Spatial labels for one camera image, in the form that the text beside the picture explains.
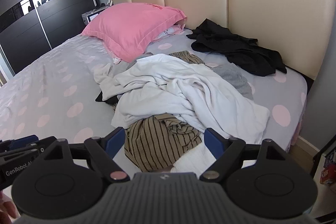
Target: black fabric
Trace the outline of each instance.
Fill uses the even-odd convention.
[[[113,96],[109,99],[107,99],[106,101],[103,101],[103,92],[101,91],[98,95],[98,97],[96,98],[96,102],[105,102],[109,105],[114,105],[117,104],[119,102],[117,96]]]
[[[277,51],[257,45],[258,39],[246,38],[230,32],[209,19],[188,34],[190,39],[196,39],[191,48],[197,52],[219,52],[227,57],[230,63],[240,66],[247,72],[266,76],[279,70],[287,73],[281,55]]]

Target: pink pillow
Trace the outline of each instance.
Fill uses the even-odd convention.
[[[83,30],[104,40],[105,47],[126,62],[143,54],[148,44],[176,22],[184,28],[184,12],[149,3],[120,3],[96,16]]]

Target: black wardrobe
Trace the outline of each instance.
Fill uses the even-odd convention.
[[[0,0],[0,50],[13,73],[78,35],[96,0]]]

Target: circular black disc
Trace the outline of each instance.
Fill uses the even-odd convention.
[[[92,170],[52,160],[32,165],[12,187],[18,210],[40,219],[61,219],[92,207],[103,194],[102,179]]]
[[[227,179],[225,191],[243,210],[270,219],[301,215],[317,196],[315,182],[307,173],[276,162],[237,170]]]

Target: gray bed sheet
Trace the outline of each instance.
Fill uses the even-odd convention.
[[[194,52],[193,40],[181,34],[151,43],[147,52],[154,54],[188,50],[208,66],[227,63],[216,53]],[[95,102],[100,93],[93,80],[95,68],[113,63],[101,40],[73,37],[46,53],[0,89],[0,139],[17,139],[31,134],[66,138],[69,143],[83,142],[92,136],[103,137],[114,128],[111,106]],[[128,63],[113,65],[114,74],[124,71]],[[271,138],[286,149],[303,112],[307,86],[304,78],[288,69],[275,75],[259,77],[240,69],[252,87],[257,104],[270,110],[263,138]],[[139,169],[128,160],[123,149],[115,161],[130,176]]]

